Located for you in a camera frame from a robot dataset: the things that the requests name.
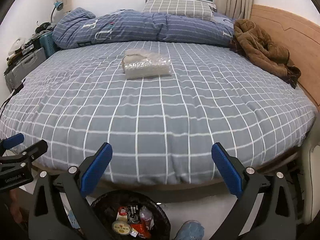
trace blue shoe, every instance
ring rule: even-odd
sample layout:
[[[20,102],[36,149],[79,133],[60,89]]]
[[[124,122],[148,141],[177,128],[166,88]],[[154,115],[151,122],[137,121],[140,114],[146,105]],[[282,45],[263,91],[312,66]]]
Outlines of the blue shoe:
[[[202,240],[203,236],[204,227],[200,222],[190,220],[182,225],[174,240]]]

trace lamp head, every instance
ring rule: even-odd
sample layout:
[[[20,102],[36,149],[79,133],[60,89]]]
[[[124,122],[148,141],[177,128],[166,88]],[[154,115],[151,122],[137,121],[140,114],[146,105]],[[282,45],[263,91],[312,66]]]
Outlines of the lamp head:
[[[62,10],[62,8],[63,8],[63,2],[55,1],[55,2],[54,2],[54,7],[57,9],[57,11]]]

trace bed sheet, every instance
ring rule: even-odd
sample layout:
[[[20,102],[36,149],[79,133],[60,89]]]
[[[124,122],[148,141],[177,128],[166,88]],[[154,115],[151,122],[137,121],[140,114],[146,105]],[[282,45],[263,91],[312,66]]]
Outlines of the bed sheet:
[[[172,75],[126,80],[120,62],[130,48],[169,56]],[[198,184],[219,176],[213,143],[259,166],[300,145],[316,112],[301,89],[228,48],[132,41],[55,53],[5,108],[0,137],[24,134],[14,152],[46,140],[39,162],[62,170],[109,142],[104,180]]]

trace black bag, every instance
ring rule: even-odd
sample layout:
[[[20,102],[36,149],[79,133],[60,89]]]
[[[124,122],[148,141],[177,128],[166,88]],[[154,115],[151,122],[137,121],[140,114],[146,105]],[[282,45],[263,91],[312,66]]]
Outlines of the black bag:
[[[146,206],[153,214],[155,225],[150,230],[151,240],[169,240],[171,225],[164,211],[154,203],[150,198],[140,193],[128,190],[116,190],[108,192],[97,198],[91,207],[105,226],[107,231],[113,236],[114,240],[133,240],[133,236],[121,236],[112,230],[112,223],[116,220],[118,208],[132,204]]]

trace gray tool case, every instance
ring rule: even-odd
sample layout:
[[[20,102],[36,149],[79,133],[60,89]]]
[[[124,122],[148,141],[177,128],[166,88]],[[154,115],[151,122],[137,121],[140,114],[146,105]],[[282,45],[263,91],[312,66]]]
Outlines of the gray tool case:
[[[10,92],[17,88],[21,84],[21,81],[45,60],[46,56],[44,48],[40,48],[17,63],[17,65],[5,76],[5,81]]]

